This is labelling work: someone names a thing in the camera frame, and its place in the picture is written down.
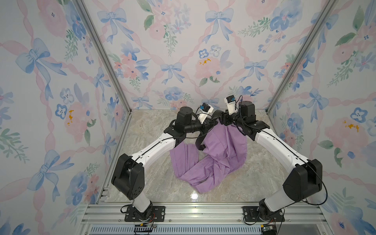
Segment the purple trousers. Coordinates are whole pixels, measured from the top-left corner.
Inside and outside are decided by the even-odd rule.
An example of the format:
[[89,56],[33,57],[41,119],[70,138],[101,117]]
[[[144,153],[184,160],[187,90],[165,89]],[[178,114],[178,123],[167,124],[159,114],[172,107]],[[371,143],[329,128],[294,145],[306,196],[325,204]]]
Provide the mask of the purple trousers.
[[175,176],[198,193],[207,193],[219,186],[247,158],[247,138],[232,125],[216,125],[206,135],[204,145],[206,156],[201,160],[194,144],[180,143],[169,152]]

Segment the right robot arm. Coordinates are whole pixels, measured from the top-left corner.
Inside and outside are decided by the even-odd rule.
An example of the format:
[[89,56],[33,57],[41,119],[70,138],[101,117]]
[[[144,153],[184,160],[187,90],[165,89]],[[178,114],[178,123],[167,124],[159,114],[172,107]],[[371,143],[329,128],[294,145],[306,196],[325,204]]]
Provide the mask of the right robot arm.
[[283,208],[301,202],[325,187],[322,164],[317,159],[309,160],[295,151],[269,125],[257,120],[252,102],[236,100],[234,96],[225,98],[224,102],[227,109],[220,114],[220,123],[234,125],[241,134],[263,146],[288,173],[282,188],[259,202],[259,218],[270,220]]

